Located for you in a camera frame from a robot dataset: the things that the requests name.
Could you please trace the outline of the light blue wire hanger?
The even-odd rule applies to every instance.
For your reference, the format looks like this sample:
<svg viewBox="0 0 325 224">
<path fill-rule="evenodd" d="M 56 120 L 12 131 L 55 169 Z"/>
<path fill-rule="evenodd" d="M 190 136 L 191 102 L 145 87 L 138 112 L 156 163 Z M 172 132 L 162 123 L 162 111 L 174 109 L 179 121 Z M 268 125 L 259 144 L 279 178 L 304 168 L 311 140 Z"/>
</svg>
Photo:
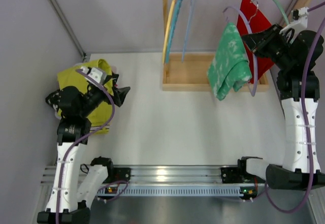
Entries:
<svg viewBox="0 0 325 224">
<path fill-rule="evenodd" d="M 187 43 L 188 43 L 189 32 L 191 29 L 191 22 L 192 22 L 195 3 L 196 3 L 196 0 L 190 0 L 190 9 L 189 9 L 189 15 L 188 15 L 188 20 L 187 20 L 186 33 L 185 33 L 185 37 L 184 37 L 184 44 L 183 44 L 183 49 L 182 49 L 182 58 L 181 58 L 182 62 L 184 62 L 184 58 L 185 58 L 185 53 L 186 53 L 186 48 L 187 48 Z"/>
</svg>

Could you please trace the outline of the yellow-green trousers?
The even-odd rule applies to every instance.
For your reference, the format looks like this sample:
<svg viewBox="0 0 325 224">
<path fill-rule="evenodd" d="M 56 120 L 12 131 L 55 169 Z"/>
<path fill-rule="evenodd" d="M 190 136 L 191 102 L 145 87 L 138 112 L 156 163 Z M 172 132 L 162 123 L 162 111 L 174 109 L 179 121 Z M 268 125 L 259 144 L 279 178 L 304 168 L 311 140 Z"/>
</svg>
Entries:
<svg viewBox="0 0 325 224">
<path fill-rule="evenodd" d="M 59 88 L 63 89 L 67 86 L 74 86 L 80 92 L 86 93 L 88 82 L 86 79 L 76 72 L 76 69 L 81 66 L 86 67 L 96 67 L 100 68 L 106 72 L 107 75 L 112 75 L 111 65 L 107 63 L 105 59 L 92 60 L 86 63 L 78 63 L 73 67 L 70 67 L 64 71 L 57 74 L 57 80 Z M 112 114 L 112 106 L 108 105 L 106 102 L 102 102 L 89 116 L 88 119 L 91 122 L 91 131 L 96 130 L 98 127 L 102 126 Z"/>
</svg>

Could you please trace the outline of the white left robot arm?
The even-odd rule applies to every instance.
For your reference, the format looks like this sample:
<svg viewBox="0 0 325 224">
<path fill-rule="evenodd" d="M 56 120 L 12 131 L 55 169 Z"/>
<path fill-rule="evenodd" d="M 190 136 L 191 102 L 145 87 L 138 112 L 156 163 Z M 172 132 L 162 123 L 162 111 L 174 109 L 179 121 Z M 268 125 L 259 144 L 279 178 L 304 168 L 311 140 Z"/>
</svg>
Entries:
<svg viewBox="0 0 325 224">
<path fill-rule="evenodd" d="M 103 184 L 123 184 L 124 193 L 129 183 L 128 178 L 116 179 L 112 160 L 101 156 L 92 160 L 86 177 L 79 182 L 81 159 L 92 134 L 88 116 L 102 102 L 114 102 L 98 83 L 89 83 L 86 93 L 68 86 L 58 96 L 62 119 L 57 129 L 56 172 L 49 201 L 38 213 L 37 223 L 89 223 L 92 202 L 105 188 Z"/>
</svg>

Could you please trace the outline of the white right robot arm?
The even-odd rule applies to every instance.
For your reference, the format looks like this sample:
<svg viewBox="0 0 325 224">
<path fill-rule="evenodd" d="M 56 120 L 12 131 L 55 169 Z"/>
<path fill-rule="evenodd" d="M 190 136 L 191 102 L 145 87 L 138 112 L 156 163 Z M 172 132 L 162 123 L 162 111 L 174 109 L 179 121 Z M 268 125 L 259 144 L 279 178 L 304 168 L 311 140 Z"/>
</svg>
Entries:
<svg viewBox="0 0 325 224">
<path fill-rule="evenodd" d="M 250 52 L 269 58 L 279 68 L 276 85 L 285 116 L 286 144 L 281 165 L 265 163 L 261 170 L 246 159 L 246 171 L 264 179 L 272 189 L 307 190 L 324 186 L 315 147 L 315 114 L 320 98 L 319 79 L 313 72 L 323 52 L 324 38 L 312 30 L 282 34 L 278 24 L 242 35 Z"/>
</svg>

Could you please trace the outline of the green white tie-dye trousers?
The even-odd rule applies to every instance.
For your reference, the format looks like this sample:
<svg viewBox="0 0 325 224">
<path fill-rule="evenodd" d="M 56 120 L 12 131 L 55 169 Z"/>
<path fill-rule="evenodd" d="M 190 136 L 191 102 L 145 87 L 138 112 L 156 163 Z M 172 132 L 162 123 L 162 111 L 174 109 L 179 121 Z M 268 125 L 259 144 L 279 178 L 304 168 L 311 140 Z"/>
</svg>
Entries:
<svg viewBox="0 0 325 224">
<path fill-rule="evenodd" d="M 252 78 L 244 44 L 236 25 L 231 22 L 223 30 L 207 78 L 214 96 L 220 101 L 231 90 L 238 92 Z"/>
</svg>

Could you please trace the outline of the red trousers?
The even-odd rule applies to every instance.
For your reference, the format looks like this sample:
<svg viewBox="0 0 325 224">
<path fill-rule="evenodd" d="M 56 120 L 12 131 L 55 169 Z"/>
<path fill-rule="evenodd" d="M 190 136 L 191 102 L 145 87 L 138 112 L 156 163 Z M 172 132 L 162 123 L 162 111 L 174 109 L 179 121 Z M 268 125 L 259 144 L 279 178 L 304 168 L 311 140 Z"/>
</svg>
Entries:
<svg viewBox="0 0 325 224">
<path fill-rule="evenodd" d="M 251 0 L 242 0 L 240 5 L 240 11 L 245 15 L 247 20 L 251 18 L 256 13 L 256 5 Z M 258 11 L 257 14 L 251 19 L 250 27 L 253 33 L 262 32 L 271 27 L 271 23 L 264 16 L 261 11 Z M 240 35 L 248 34 L 248 30 L 245 26 L 245 23 L 241 16 L 238 17 L 237 29 Z M 247 57 L 249 59 L 249 67 L 253 75 L 253 54 L 245 47 Z M 257 58 L 257 79 L 259 80 L 261 76 L 273 66 L 273 62 L 269 58 Z"/>
</svg>

